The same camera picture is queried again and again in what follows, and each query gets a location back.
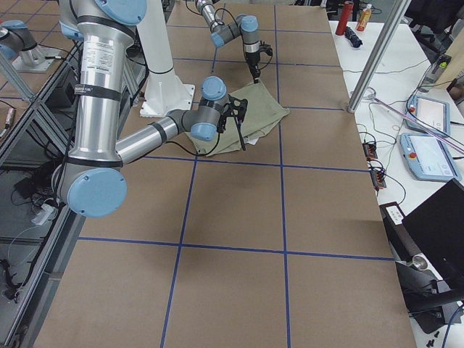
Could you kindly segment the black monitor on arm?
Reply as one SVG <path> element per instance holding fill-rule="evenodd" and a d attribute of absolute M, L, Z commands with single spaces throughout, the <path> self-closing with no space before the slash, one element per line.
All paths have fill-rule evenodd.
<path fill-rule="evenodd" d="M 382 204 L 386 235 L 409 314 L 423 332 L 459 323 L 463 311 L 463 185 L 452 179 L 405 215 Z"/>

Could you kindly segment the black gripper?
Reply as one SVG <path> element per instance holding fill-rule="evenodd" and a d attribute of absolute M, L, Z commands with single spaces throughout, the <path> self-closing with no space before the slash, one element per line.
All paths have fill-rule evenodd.
<path fill-rule="evenodd" d="M 253 83 L 259 83 L 260 81 L 260 52 L 245 52 L 244 53 L 246 63 L 250 69 L 250 73 L 252 75 Z"/>
<path fill-rule="evenodd" d="M 217 123 L 217 133 L 224 133 L 226 130 L 226 123 L 229 117 L 235 118 L 234 108 L 227 104 L 224 106 L 223 110 L 220 112 L 219 120 Z"/>

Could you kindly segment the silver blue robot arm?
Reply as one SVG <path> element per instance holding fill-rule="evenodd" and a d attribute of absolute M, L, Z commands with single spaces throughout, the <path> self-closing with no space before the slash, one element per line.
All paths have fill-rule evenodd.
<path fill-rule="evenodd" d="M 242 40 L 244 58 L 252 75 L 253 82 L 258 83 L 260 78 L 260 55 L 262 42 L 259 37 L 259 24 L 254 15 L 239 14 L 232 22 L 225 24 L 219 17 L 214 4 L 216 1 L 194 1 L 196 9 L 205 19 L 211 32 L 211 41 L 216 48 L 220 48 L 236 38 Z"/>
<path fill-rule="evenodd" d="M 142 43 L 150 67 L 168 73 L 172 56 L 159 1 L 61 1 L 60 25 L 68 38 L 83 43 L 75 141 L 56 179 L 57 196 L 88 218 L 113 213 L 124 201 L 127 183 L 121 167 L 180 133 L 203 141 L 220 132 L 232 115 L 224 82 L 210 77 L 193 111 L 174 109 L 157 122 L 118 138 L 126 51 Z"/>

